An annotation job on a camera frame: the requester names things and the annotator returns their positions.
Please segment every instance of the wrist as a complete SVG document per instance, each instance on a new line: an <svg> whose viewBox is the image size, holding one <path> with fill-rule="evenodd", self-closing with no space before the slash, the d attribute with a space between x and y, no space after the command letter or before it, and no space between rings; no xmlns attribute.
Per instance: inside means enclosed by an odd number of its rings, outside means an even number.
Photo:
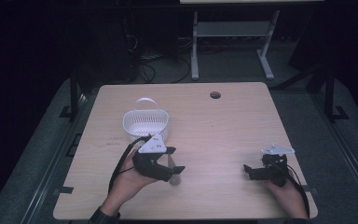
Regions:
<svg viewBox="0 0 358 224"><path fill-rule="evenodd" d="M307 218L292 218L285 220L283 224L311 224L312 222Z"/></svg>
<svg viewBox="0 0 358 224"><path fill-rule="evenodd" d="M105 214L101 207L99 207L92 217L87 222L88 224L117 224L117 222L120 220L120 213L117 213L115 216L108 216Z"/></svg>
<svg viewBox="0 0 358 224"><path fill-rule="evenodd" d="M289 214L290 218L310 219L305 211L298 211Z"/></svg>
<svg viewBox="0 0 358 224"><path fill-rule="evenodd" d="M110 217L115 217L124 202L126 201L118 197L116 194L109 194L101 205L101 211Z"/></svg>

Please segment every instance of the cable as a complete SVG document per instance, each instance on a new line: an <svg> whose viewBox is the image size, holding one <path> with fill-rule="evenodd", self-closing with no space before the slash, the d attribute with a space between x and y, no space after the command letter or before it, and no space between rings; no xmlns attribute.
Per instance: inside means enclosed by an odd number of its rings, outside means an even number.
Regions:
<svg viewBox="0 0 358 224"><path fill-rule="evenodd" d="M141 59L144 60L143 63L152 63L156 60L165 58L162 54L155 54L151 56L142 56Z"/></svg>
<svg viewBox="0 0 358 224"><path fill-rule="evenodd" d="M310 204L308 201L308 197L307 194L305 193L305 190L302 188L302 186L300 184L298 184L292 176L289 175L289 173L285 172L281 167L279 167L278 164L275 163L275 161L271 160L270 158L268 158L269 163L272 164L275 168L277 168L279 171L281 171L281 173L283 175L286 176L286 178L288 180L290 180L290 182L292 182L292 184L295 186L295 188L297 189L297 191L300 193L301 197L303 198L303 202L304 202L304 206L305 206L305 210L307 212L308 217L310 217Z"/></svg>
<svg viewBox="0 0 358 224"><path fill-rule="evenodd" d="M134 51L138 47L138 38L136 38L135 35L126 35L126 37L131 37L135 40L135 43L133 44L132 51Z"/></svg>
<svg viewBox="0 0 358 224"><path fill-rule="evenodd" d="M151 136L140 137L127 146L126 150L124 151L123 155L121 156L120 160L118 161L115 171L112 173L112 177L110 177L108 193L110 192L110 189L112 188L113 183L115 183L117 176L120 174L121 166L123 166L124 161L127 159L128 155L130 154L130 152L131 152L132 148L135 146L135 144L137 144L140 141L147 142L150 138L151 138Z"/></svg>
<svg viewBox="0 0 358 224"><path fill-rule="evenodd" d="M186 41L185 44L178 46L178 52L186 53L191 51L193 41L190 37L185 37L183 39L179 39L179 41Z"/></svg>
<svg viewBox="0 0 358 224"><path fill-rule="evenodd" d="M120 171L118 172L120 175L123 174L124 172L127 172L129 170L132 170L133 168L135 168L135 166L132 166L131 168L128 168L127 170L123 170L123 171Z"/></svg>
<svg viewBox="0 0 358 224"><path fill-rule="evenodd" d="M185 59L183 59L183 58L181 58L181 57L178 57L178 59L182 60L183 62L185 62L185 63L187 64L187 72L186 72L186 74L185 74L183 77L177 79L176 81L174 81L174 82L172 82L172 83L178 83L178 82L182 81L183 79L185 79L185 78L190 74L190 71L191 71L191 65L190 65L190 63L188 63Z"/></svg>
<svg viewBox="0 0 358 224"><path fill-rule="evenodd" d="M206 46L207 49L202 49L202 47L204 46L200 45L200 54L217 54L224 51L224 47L221 45L221 43L216 44L216 41L213 41L213 39L210 41L210 46Z"/></svg>
<svg viewBox="0 0 358 224"><path fill-rule="evenodd" d="M302 186L300 178L298 178L298 175L297 175L295 169L293 169L293 167L291 167L290 165L287 165L287 167L289 167L293 171L293 173L295 174L295 176L297 178L298 184Z"/></svg>
<svg viewBox="0 0 358 224"><path fill-rule="evenodd" d="M155 70L152 66L150 66L150 65L148 65L148 64L145 64L145 63L141 63L141 64L139 64L139 65L140 65L140 67L142 68L142 70L143 70L144 72L141 73L141 72L138 71L138 73L139 73L139 75L141 76L141 78L145 81L145 84L152 83L153 79L156 77L156 70ZM149 78L149 76L147 75L144 66L146 66L146 67L148 67L148 68L150 68L150 69L152 70L153 75L152 75L151 78Z"/></svg>

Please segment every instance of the dark background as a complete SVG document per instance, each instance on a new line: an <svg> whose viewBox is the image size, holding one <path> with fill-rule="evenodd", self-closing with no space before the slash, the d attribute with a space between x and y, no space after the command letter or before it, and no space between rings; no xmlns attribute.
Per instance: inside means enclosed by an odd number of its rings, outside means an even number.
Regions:
<svg viewBox="0 0 358 224"><path fill-rule="evenodd" d="M66 0L60 6L82 2ZM358 104L358 1L337 2L326 1L313 13L291 65L305 70L320 60L331 64ZM188 12L184 12L188 20L178 20L178 12L159 12L148 21L138 13L138 20L123 27L119 18L124 12L84 14L55 4L0 1L0 191L54 93L72 72L79 71L83 91L106 83L130 83L135 78L123 28L133 29L145 45L166 49L173 56L177 36L191 32L191 26L185 28L192 22ZM275 39L299 38L310 11L300 11L302 16L296 12L282 11ZM162 27L169 35L152 32Z"/></svg>

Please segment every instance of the table leg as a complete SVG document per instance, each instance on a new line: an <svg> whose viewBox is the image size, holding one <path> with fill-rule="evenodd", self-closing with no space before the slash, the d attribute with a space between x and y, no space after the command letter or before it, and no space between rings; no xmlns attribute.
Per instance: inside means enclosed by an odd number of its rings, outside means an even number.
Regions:
<svg viewBox="0 0 358 224"><path fill-rule="evenodd" d="M267 61L266 54L267 54L267 50L269 49L269 43L271 42L272 35L274 34L279 13L280 13L279 10L274 11L274 14L272 15L272 19L268 27L268 31L266 35L266 43L264 44L262 49L257 50L258 59L261 62L261 66L263 67L267 79L274 79L274 75L272 74L271 68L269 67L269 62Z"/></svg>
<svg viewBox="0 0 358 224"><path fill-rule="evenodd" d="M193 49L191 51L191 78L193 80L199 80L199 61L197 59L197 19L198 12L194 12L193 20Z"/></svg>
<svg viewBox="0 0 358 224"><path fill-rule="evenodd" d="M73 121L77 115L78 105L77 105L77 83L76 83L76 74L73 72L69 78L70 82L70 93L71 93L71 106L66 106L62 109L60 118L70 118L70 121Z"/></svg>

